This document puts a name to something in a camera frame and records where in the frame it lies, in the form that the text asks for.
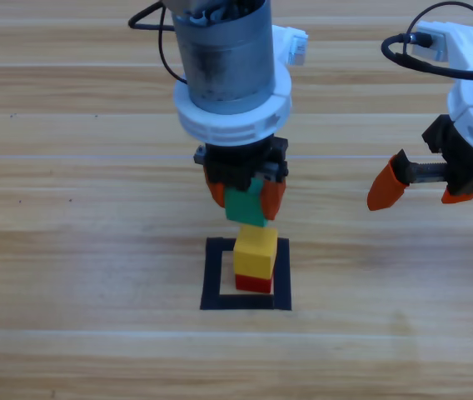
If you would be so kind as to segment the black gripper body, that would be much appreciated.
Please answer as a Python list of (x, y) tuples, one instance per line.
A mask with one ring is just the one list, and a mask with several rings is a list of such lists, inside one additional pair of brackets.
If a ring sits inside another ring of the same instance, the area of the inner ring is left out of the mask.
[(285, 138), (268, 136), (258, 142), (235, 147), (205, 144), (197, 148), (193, 159), (204, 167), (208, 182), (246, 191), (253, 178), (284, 182), (288, 176), (287, 148)]
[(406, 167), (408, 183), (445, 182), (451, 196), (473, 194), (473, 147), (459, 134), (451, 117), (441, 114), (423, 132), (423, 141), (441, 163), (411, 162)]

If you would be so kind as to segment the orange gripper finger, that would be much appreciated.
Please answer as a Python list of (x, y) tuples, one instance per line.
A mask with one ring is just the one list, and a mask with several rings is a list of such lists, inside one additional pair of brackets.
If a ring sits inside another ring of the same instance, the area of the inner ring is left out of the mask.
[(261, 190), (261, 210), (265, 219), (273, 221), (278, 214), (286, 190), (286, 182), (265, 181)]
[(366, 204), (370, 211), (392, 207), (411, 184), (411, 162), (400, 150), (377, 175), (368, 192)]
[(203, 168), (207, 187), (215, 203), (221, 208), (225, 207), (225, 184), (223, 176), (213, 168)]
[(441, 202), (444, 204), (455, 204), (463, 203), (473, 199), (473, 193), (453, 195), (450, 193), (449, 188), (447, 187), (442, 198)]

